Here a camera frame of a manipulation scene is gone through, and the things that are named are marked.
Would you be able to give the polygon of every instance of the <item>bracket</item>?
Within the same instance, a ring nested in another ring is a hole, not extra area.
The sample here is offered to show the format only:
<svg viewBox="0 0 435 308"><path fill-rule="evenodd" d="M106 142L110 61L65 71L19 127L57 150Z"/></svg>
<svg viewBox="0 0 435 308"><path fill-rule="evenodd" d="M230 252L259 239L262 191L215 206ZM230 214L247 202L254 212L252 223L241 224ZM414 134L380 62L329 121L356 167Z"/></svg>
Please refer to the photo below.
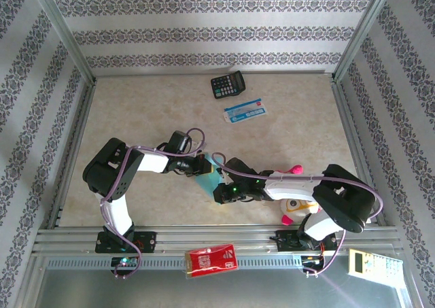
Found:
<svg viewBox="0 0 435 308"><path fill-rule="evenodd" d="M157 233L150 231L135 231L133 235L133 243L144 254L154 253L156 247ZM95 245L95 252L98 254L129 254L135 253L132 247L127 249L123 248L119 243L115 243L110 239L106 232L99 232L97 237L97 244Z"/></svg>
<svg viewBox="0 0 435 308"><path fill-rule="evenodd" d="M299 241L300 238L297 233L298 230L277 230L275 231L275 236L270 237L270 239L277 243L278 252L307 251L308 248ZM324 243L325 250L335 250L337 248L337 241L334 233L328 235L320 242Z"/></svg>

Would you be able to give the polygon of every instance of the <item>patterned wallpaper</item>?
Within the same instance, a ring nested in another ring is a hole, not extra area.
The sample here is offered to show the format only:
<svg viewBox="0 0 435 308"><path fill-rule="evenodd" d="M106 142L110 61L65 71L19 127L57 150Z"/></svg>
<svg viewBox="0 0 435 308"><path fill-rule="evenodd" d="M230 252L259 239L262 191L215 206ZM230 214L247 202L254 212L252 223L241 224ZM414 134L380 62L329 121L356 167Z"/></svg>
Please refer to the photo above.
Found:
<svg viewBox="0 0 435 308"><path fill-rule="evenodd" d="M435 307L435 0L387 0L342 86L370 174Z"/></svg>
<svg viewBox="0 0 435 308"><path fill-rule="evenodd" d="M56 0L96 75L333 72L370 0Z"/></svg>
<svg viewBox="0 0 435 308"><path fill-rule="evenodd" d="M37 0L0 8L0 307L13 307L65 170L84 81Z"/></svg>

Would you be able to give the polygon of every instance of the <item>metal base plate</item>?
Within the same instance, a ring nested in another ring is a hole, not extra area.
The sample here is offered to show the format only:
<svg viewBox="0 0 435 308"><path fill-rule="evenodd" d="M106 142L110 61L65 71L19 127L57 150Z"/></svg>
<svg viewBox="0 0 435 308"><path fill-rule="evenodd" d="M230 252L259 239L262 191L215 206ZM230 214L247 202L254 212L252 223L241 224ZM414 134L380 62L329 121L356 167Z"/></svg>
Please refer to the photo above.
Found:
<svg viewBox="0 0 435 308"><path fill-rule="evenodd" d="M275 236L278 239L285 239L285 241L277 241L278 252L305 252L307 249L302 247L294 247L290 245L288 240L293 239L297 242L297 230L278 230ZM321 242L325 245L325 250L335 250L337 248L337 241L334 234L328 235Z"/></svg>
<svg viewBox="0 0 435 308"><path fill-rule="evenodd" d="M156 247L156 235L157 233L155 232L135 231L133 243L137 245L142 253L152 254ZM135 253L136 250L131 247L125 250L117 243L111 241L106 232L99 232L95 252L98 254L123 254Z"/></svg>

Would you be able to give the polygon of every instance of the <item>stuffed toy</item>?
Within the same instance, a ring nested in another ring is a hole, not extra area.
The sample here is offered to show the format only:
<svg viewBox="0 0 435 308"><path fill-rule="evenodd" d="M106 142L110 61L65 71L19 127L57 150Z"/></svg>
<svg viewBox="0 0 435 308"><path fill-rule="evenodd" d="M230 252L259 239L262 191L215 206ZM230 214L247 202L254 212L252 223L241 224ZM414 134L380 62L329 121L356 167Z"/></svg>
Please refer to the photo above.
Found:
<svg viewBox="0 0 435 308"><path fill-rule="evenodd" d="M282 173L303 174L304 169L301 165L295 165L289 171ZM313 201L282 199L281 210L284 215L281 219L281 222L284 225L300 224L304 220L305 216L310 213L317 213L319 208L319 204Z"/></svg>

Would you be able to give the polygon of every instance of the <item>red snack packet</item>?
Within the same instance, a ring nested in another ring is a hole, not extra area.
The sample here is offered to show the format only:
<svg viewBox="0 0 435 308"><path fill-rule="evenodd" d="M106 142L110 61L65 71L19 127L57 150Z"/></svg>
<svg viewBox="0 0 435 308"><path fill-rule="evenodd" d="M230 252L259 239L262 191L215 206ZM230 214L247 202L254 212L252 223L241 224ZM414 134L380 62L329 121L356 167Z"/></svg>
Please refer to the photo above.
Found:
<svg viewBox="0 0 435 308"><path fill-rule="evenodd" d="M198 277L239 269L234 245L217 245L186 252L186 277Z"/></svg>

